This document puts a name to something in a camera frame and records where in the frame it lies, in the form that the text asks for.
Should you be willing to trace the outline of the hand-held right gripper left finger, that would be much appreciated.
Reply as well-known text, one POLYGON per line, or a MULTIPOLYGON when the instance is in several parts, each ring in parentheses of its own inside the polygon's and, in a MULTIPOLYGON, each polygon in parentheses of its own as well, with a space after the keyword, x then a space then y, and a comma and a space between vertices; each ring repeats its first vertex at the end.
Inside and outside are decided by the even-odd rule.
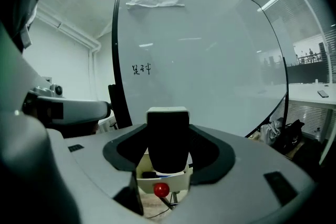
POLYGON ((115 138, 127 134, 138 125, 117 131, 66 139, 67 145, 80 144, 83 149, 72 152, 76 164, 89 180, 94 193, 86 191, 84 197, 92 202, 87 209, 80 209, 84 224, 155 224, 124 207, 114 197, 126 187, 136 186, 133 172, 115 169, 103 156, 103 148, 115 138))

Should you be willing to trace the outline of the white ceiling pipe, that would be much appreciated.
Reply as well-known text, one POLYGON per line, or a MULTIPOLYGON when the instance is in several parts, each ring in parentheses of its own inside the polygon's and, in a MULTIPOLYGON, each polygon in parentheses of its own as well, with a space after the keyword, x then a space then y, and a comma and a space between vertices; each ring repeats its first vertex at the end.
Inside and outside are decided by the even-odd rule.
POLYGON ((96 55, 101 49, 101 43, 74 24, 61 19, 59 16, 52 15, 45 8, 38 7, 36 17, 89 49, 89 77, 90 81, 95 83, 97 76, 96 55))

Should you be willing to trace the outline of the black bag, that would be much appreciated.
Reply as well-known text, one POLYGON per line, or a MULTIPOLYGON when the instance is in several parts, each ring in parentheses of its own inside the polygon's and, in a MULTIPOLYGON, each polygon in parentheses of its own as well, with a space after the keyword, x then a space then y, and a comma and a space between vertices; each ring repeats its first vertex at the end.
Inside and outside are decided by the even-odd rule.
POLYGON ((304 123, 296 120, 289 123, 285 127, 285 149, 291 151, 294 149, 302 139, 302 127, 304 123))

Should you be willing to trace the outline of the long white desk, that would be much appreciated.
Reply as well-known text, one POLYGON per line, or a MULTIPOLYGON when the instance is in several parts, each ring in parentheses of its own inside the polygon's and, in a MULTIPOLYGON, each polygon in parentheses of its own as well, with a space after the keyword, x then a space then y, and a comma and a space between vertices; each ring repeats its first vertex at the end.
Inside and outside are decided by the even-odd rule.
POLYGON ((306 134, 313 137, 319 127, 322 131, 322 151, 320 164, 326 158, 336 140, 336 83, 311 83, 289 85, 290 111, 294 112, 305 124, 306 134), (317 91, 323 90, 329 95, 322 98, 317 91))

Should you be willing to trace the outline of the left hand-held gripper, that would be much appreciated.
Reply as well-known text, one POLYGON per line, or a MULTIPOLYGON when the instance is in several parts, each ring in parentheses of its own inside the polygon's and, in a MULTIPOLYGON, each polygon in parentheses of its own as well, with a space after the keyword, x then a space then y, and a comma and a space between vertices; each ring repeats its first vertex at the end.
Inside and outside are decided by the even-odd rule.
POLYGON ((34 87, 29 90, 22 111, 47 124, 76 125, 108 118, 111 106, 105 101, 72 100, 63 98, 60 85, 34 87))

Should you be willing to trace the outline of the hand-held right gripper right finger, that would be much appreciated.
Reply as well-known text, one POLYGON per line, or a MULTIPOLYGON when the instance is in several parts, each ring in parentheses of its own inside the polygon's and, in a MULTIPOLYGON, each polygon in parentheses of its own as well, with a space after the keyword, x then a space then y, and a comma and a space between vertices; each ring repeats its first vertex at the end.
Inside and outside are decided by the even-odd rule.
POLYGON ((218 130, 201 129, 231 145, 235 165, 215 184, 192 186, 161 224, 284 223, 315 189, 305 171, 273 148, 218 130), (280 172, 297 192, 284 206, 264 177, 271 172, 280 172))

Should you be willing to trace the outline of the glass whiteboard on black stand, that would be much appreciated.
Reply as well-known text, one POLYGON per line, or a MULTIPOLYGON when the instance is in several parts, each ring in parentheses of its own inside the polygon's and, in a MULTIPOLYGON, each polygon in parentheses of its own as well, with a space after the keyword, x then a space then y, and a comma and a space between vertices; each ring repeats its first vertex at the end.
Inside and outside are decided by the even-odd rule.
POLYGON ((129 7, 115 0, 110 98, 117 123, 146 122, 151 107, 184 106, 190 122, 247 137, 288 96, 286 64, 254 0, 182 0, 129 7))

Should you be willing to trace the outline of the grey bag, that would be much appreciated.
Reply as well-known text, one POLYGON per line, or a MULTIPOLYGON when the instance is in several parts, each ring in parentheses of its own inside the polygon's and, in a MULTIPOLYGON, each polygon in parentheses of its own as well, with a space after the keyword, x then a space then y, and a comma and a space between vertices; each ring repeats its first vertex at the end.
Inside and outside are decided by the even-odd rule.
POLYGON ((283 118, 271 121, 260 127, 259 141, 272 146, 281 134, 283 118))

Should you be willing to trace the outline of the red ball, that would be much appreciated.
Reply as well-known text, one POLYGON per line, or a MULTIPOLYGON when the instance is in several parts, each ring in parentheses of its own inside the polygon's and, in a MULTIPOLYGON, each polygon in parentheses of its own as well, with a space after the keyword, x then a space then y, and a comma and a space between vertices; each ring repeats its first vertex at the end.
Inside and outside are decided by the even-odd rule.
POLYGON ((170 188, 166 183, 156 183, 153 186, 154 194, 159 198, 165 198, 170 193, 170 188))

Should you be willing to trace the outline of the long ceiling light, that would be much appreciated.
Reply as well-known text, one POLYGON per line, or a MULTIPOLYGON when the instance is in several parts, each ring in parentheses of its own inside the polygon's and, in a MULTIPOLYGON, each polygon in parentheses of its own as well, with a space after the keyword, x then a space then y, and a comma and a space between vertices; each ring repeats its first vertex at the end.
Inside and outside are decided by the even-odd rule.
POLYGON ((273 4, 277 3, 279 0, 269 0, 266 4, 264 4, 261 8, 257 9, 257 12, 264 12, 268 8, 270 8, 273 4))

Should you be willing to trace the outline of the black and white block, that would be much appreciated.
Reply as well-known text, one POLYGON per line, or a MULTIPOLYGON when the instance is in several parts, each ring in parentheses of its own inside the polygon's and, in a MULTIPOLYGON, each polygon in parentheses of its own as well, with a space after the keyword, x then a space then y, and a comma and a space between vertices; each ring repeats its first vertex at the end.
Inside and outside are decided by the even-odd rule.
POLYGON ((148 152, 154 170, 181 172, 188 158, 190 113, 184 106, 151 107, 146 112, 148 152))

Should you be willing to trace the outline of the black office chair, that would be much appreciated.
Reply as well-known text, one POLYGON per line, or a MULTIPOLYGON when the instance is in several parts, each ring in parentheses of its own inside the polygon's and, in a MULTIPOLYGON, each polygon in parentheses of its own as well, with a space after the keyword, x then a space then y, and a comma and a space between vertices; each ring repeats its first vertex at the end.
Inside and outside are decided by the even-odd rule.
POLYGON ((324 147, 318 140, 304 139, 294 153, 292 161, 304 170, 315 182, 323 182, 330 174, 332 162, 328 156, 320 164, 324 147))

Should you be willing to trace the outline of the clear marker tray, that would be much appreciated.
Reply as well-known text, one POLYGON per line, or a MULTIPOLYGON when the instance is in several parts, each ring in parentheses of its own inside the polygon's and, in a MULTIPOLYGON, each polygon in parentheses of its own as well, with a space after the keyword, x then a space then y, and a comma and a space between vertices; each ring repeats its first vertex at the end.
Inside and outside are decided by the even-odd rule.
POLYGON ((136 167, 138 186, 147 194, 153 194, 154 185, 158 183, 167 184, 170 192, 188 190, 192 173, 193 168, 189 167, 188 163, 178 173, 165 174, 156 171, 152 166, 148 150, 145 151, 136 167))

